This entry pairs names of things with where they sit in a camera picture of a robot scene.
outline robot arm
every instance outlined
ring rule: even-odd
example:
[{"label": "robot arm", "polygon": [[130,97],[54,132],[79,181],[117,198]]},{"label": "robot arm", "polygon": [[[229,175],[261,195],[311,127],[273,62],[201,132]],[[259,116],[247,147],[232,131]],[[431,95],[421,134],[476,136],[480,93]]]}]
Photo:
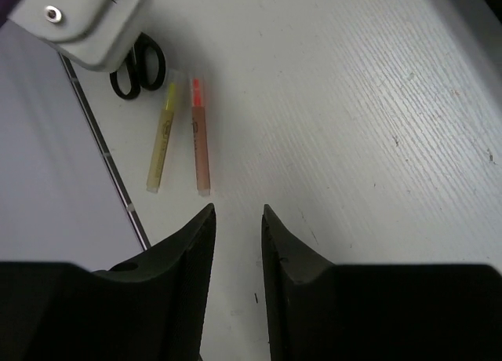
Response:
[{"label": "robot arm", "polygon": [[113,72],[140,35],[150,4],[151,0],[0,0],[0,16],[8,15],[89,70]]}]

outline scissors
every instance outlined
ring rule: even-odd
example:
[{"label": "scissors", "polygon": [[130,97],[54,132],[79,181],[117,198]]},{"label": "scissors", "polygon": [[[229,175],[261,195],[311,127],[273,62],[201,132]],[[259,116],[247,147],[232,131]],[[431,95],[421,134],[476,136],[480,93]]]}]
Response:
[{"label": "scissors", "polygon": [[[158,72],[155,80],[148,81],[147,50],[152,49],[157,56]],[[166,58],[160,46],[148,35],[141,33],[134,43],[133,49],[129,51],[124,60],[131,82],[131,90],[128,93],[122,92],[117,80],[117,71],[110,74],[110,83],[115,94],[123,100],[134,100],[141,92],[141,88],[154,91],[160,89],[166,78]]]}]

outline yellow marker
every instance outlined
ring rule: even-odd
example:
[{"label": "yellow marker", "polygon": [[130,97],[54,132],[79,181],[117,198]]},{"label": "yellow marker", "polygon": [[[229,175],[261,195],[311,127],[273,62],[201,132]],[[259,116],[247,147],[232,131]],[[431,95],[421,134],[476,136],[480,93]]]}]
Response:
[{"label": "yellow marker", "polygon": [[154,151],[151,154],[150,170],[148,171],[147,179],[147,190],[149,192],[157,193],[160,186],[174,113],[180,103],[182,91],[182,75],[179,72],[171,71],[169,73],[167,101],[158,119],[157,136],[155,136]]}]

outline pen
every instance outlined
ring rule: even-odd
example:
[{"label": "pen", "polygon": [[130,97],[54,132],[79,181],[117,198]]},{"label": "pen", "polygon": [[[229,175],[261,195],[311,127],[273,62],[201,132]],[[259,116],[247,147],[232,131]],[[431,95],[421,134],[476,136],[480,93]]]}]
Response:
[{"label": "pen", "polygon": [[193,75],[190,78],[197,190],[200,195],[207,196],[211,191],[211,182],[209,178],[209,156],[207,151],[206,94],[204,84],[204,78],[201,75]]},{"label": "pen", "polygon": [[150,169],[148,171],[147,190],[149,192],[158,192],[162,171],[164,170],[164,161],[166,160],[167,146],[171,126],[173,125],[174,113],[180,102],[183,79],[181,73],[171,71],[168,78],[168,93],[166,105],[160,113],[158,119],[157,134],[155,136],[154,151],[151,154]]}]

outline metal screw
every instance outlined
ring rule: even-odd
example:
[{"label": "metal screw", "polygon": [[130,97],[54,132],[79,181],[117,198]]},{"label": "metal screw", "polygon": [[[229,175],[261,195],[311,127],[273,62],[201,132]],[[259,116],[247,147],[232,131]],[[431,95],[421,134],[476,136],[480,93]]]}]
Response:
[{"label": "metal screw", "polygon": [[45,8],[45,18],[53,24],[58,24],[63,20],[63,14],[55,6],[49,5]]}]

